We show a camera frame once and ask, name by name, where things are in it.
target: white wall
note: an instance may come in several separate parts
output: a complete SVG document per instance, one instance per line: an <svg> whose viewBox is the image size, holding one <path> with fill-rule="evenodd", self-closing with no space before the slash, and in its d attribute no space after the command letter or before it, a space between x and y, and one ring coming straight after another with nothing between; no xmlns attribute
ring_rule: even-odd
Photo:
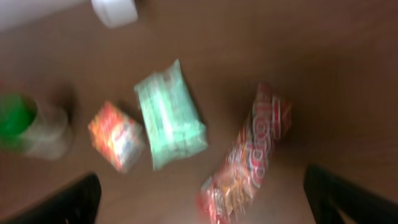
<svg viewBox="0 0 398 224"><path fill-rule="evenodd" d="M0 31L88 0L0 0Z"/></svg>

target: colorful snack box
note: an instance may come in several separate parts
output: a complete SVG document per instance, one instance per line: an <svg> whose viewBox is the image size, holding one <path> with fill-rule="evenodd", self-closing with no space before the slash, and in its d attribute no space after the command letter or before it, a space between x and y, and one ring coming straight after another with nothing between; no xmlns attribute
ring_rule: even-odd
<svg viewBox="0 0 398 224"><path fill-rule="evenodd" d="M144 147L142 127L108 101L88 129L93 146L119 172L127 172Z"/></svg>

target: green lid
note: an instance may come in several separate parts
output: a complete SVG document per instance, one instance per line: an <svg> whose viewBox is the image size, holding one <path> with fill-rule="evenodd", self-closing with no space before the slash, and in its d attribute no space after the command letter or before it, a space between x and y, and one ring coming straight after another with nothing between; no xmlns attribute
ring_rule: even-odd
<svg viewBox="0 0 398 224"><path fill-rule="evenodd" d="M35 110L29 108L21 95L0 96L0 140L15 146L35 119Z"/></svg>

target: white cup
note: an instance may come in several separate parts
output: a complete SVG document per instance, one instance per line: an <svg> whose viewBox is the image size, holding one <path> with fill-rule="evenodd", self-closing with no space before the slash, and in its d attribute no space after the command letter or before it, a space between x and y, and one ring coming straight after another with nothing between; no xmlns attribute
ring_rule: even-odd
<svg viewBox="0 0 398 224"><path fill-rule="evenodd" d="M108 28L115 28L138 19L133 0L91 0L99 19Z"/></svg>

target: food packaging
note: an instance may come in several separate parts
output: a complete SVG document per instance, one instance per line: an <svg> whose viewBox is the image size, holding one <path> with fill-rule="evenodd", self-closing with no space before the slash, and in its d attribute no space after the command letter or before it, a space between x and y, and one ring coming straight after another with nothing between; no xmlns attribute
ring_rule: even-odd
<svg viewBox="0 0 398 224"><path fill-rule="evenodd" d="M93 146L120 172L127 172L144 148L142 127L110 102L88 125Z"/></svg>
<svg viewBox="0 0 398 224"><path fill-rule="evenodd" d="M134 89L144 116L154 170L207 148L206 126L190 98L178 60Z"/></svg>
<svg viewBox="0 0 398 224"><path fill-rule="evenodd" d="M198 194L198 206L212 224L231 223L244 213L266 174L274 143L291 126L292 105L259 85L252 110L221 169Z"/></svg>

